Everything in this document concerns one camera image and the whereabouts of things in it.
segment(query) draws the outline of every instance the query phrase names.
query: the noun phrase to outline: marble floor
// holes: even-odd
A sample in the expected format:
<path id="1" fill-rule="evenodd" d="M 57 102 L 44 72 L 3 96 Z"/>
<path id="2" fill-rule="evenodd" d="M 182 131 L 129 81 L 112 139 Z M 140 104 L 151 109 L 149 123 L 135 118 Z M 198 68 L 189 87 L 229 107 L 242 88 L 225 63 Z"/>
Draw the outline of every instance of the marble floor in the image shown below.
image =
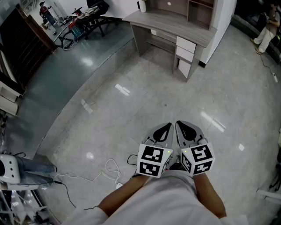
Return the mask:
<path id="1" fill-rule="evenodd" d="M 37 154 L 47 156 L 60 174 L 88 179 L 94 179 L 112 158 L 121 172 L 118 181 L 124 183 L 136 169 L 127 158 L 137 154 L 145 133 L 164 122 L 185 120 L 199 126 L 213 145 L 216 162 L 207 174 L 227 214 L 245 214 L 251 225 L 269 224 L 279 206 L 257 196 L 256 190 L 271 179 L 276 162 L 281 69 L 268 55 L 262 57 L 279 83 L 263 66 L 249 37 L 232 26 L 206 68 L 198 67 L 187 83 L 172 74 L 170 53 L 156 47 L 141 57 L 135 53 L 97 91 L 91 91 L 95 82 L 91 78 L 80 88 Z M 130 94 L 122 94 L 116 84 Z M 109 162 L 108 168 L 115 170 L 115 165 Z M 115 190 L 115 182 L 104 176 L 94 182 L 60 179 L 74 204 L 84 208 L 99 204 Z M 40 193 L 59 221 L 74 210 L 64 186 Z"/>
<path id="2" fill-rule="evenodd" d="M 6 145 L 11 153 L 25 152 L 32 159 L 54 120 L 77 90 L 133 38 L 131 27 L 125 22 L 118 26 L 104 25 L 103 29 L 105 37 L 101 37 L 97 29 L 88 40 L 79 39 L 72 50 L 57 49 L 35 72 L 19 101 L 17 116 L 11 116 L 7 124 Z"/>

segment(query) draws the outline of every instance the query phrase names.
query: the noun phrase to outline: black cable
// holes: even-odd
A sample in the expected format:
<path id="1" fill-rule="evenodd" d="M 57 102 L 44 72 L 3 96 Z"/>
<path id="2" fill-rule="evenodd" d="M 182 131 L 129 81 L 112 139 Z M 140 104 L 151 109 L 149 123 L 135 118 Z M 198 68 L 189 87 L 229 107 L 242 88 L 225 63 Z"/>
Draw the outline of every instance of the black cable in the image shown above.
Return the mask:
<path id="1" fill-rule="evenodd" d="M 73 202 L 70 200 L 67 186 L 66 186 L 64 183 L 62 183 L 62 182 L 58 182 L 58 181 L 54 181 L 54 182 L 57 183 L 57 184 L 60 184 L 60 185 L 64 185 L 64 186 L 65 186 L 65 188 L 66 188 L 66 193 L 67 193 L 67 196 L 68 196 L 68 199 L 69 199 L 70 203 L 73 205 L 74 208 L 77 208 L 77 207 L 73 204 Z M 94 209 L 95 207 L 97 207 L 97 206 L 94 206 L 94 207 L 88 208 L 88 209 L 84 209 L 84 210 L 86 211 L 86 210 L 89 210 L 89 209 Z"/>
<path id="2" fill-rule="evenodd" d="M 17 154 L 14 154 L 13 156 L 17 156 L 17 155 L 20 155 L 20 154 L 24 154 L 25 155 L 24 157 L 26 157 L 26 154 L 24 152 L 19 152 Z"/>
<path id="3" fill-rule="evenodd" d="M 265 67 L 267 67 L 267 68 L 269 68 L 269 70 L 270 70 L 270 72 L 271 73 L 273 73 L 272 71 L 271 71 L 271 69 L 270 69 L 270 67 L 269 66 L 266 66 L 266 65 L 264 65 Z"/>
<path id="4" fill-rule="evenodd" d="M 68 199 L 69 199 L 69 201 L 70 201 L 70 203 L 73 205 L 73 207 L 74 208 L 76 208 L 76 206 L 73 204 L 73 202 L 70 200 L 70 197 L 69 197 L 69 193 L 68 193 L 68 189 L 67 189 L 67 186 L 64 184 L 64 183 L 61 183 L 62 185 L 64 185 L 65 186 L 65 188 L 66 188 L 66 193 L 67 193 L 67 196 L 68 196 Z"/>
<path id="5" fill-rule="evenodd" d="M 127 163 L 128 163 L 129 165 L 134 165 L 134 166 L 137 166 L 136 164 L 133 164 L 133 163 L 129 163 L 129 158 L 127 159 Z"/>

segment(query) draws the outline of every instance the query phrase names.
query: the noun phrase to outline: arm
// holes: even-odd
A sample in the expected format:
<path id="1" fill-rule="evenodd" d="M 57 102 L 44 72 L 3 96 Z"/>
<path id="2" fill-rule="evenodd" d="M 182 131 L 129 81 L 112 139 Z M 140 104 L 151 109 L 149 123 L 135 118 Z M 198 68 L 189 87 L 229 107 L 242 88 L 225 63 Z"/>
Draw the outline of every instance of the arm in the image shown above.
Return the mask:
<path id="1" fill-rule="evenodd" d="M 47 8 L 47 7 L 45 7 L 45 6 L 44 6 L 44 7 L 42 7 L 42 9 L 44 10 L 42 13 L 43 13 L 43 14 L 45 14 L 46 12 L 48 12 L 48 9 L 50 9 L 50 8 L 51 8 L 51 6 L 50 6 L 50 7 L 48 7 L 48 8 Z"/>
<path id="2" fill-rule="evenodd" d="M 276 27 L 279 27 L 279 26 L 280 26 L 280 23 L 277 22 L 277 21 L 269 20 L 268 23 L 271 23 L 273 26 L 276 26 Z"/>
<path id="3" fill-rule="evenodd" d="M 110 217 L 145 184 L 148 178 L 148 176 L 137 176 L 130 179 L 122 187 L 106 196 L 98 205 L 98 207 Z"/>
<path id="4" fill-rule="evenodd" d="M 200 174 L 193 177 L 197 190 L 197 197 L 208 210 L 218 218 L 226 217 L 226 211 L 222 200 L 214 190 L 206 174 Z"/>

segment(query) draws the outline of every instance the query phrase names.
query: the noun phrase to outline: table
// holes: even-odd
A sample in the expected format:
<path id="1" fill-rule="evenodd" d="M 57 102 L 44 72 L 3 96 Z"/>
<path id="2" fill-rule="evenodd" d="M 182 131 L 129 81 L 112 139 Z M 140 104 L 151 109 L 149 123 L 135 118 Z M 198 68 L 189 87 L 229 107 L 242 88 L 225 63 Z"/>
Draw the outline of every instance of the table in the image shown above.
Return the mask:
<path id="1" fill-rule="evenodd" d="M 178 72 L 188 81 L 196 70 L 203 49 L 216 34 L 216 29 L 206 29 L 174 12 L 151 9 L 140 10 L 123 19 L 130 22 L 139 55 L 150 45 L 155 45 L 175 54 L 173 73 Z"/>

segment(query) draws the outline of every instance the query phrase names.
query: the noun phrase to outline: white wall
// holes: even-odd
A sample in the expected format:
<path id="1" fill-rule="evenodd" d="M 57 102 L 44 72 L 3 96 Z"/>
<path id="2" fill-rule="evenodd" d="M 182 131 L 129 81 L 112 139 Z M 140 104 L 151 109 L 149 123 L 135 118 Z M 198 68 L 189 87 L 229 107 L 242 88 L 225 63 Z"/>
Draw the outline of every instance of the white wall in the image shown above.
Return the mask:
<path id="1" fill-rule="evenodd" d="M 71 15 L 74 8 L 82 7 L 82 11 L 88 8 L 86 0 L 57 0 L 67 15 Z M 138 0 L 105 0 L 109 4 L 109 10 L 105 14 L 110 17 L 125 18 L 138 10 Z"/>
<path id="2" fill-rule="evenodd" d="M 203 50 L 200 59 L 203 63 L 207 64 L 216 47 L 220 43 L 220 40 L 223 38 L 223 35 L 230 24 L 235 7 L 235 0 L 217 0 L 212 24 L 214 28 L 217 28 L 217 32 L 207 48 Z"/>

